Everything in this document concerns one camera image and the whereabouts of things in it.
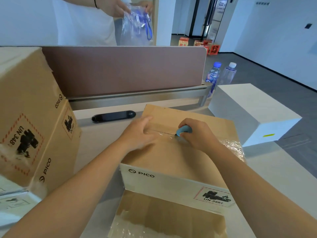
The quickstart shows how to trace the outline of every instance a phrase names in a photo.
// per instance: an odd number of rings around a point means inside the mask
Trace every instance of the yellow sticker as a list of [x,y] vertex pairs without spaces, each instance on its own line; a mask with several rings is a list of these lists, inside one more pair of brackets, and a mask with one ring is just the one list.
[[273,135],[275,135],[275,134],[264,135],[263,137],[268,137],[268,136],[273,136]]

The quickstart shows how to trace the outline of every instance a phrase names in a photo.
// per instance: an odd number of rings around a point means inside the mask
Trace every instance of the blue bottle cap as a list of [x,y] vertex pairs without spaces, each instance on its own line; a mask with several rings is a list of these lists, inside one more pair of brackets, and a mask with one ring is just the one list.
[[180,127],[177,131],[176,131],[176,135],[180,136],[180,133],[182,132],[187,132],[187,133],[192,133],[193,130],[191,127],[189,127],[188,125],[184,125],[183,127]]
[[220,62],[215,62],[214,63],[214,67],[215,68],[220,68],[221,67],[221,63]]

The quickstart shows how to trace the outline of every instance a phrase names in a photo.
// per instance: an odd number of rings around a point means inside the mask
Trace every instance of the clear plastic bag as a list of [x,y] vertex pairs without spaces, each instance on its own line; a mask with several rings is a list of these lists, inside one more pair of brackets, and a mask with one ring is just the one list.
[[131,13],[124,13],[121,46],[152,46],[152,22],[144,7],[127,4]]

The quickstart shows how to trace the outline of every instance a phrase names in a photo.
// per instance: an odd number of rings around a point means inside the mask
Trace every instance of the black oblong device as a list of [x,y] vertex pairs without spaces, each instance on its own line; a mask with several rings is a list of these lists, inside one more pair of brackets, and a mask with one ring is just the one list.
[[134,111],[121,111],[121,112],[114,112],[114,113],[107,113],[107,114],[97,114],[94,115],[91,120],[93,123],[102,123],[108,121],[115,121],[121,119],[132,119],[136,116]]

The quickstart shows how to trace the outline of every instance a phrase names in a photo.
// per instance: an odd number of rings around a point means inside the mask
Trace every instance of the wall vent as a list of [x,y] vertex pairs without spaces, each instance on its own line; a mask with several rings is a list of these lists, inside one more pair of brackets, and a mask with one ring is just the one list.
[[261,2],[261,1],[257,1],[257,2],[256,2],[256,5],[268,6],[268,5],[270,5],[270,3],[269,3],[269,2]]

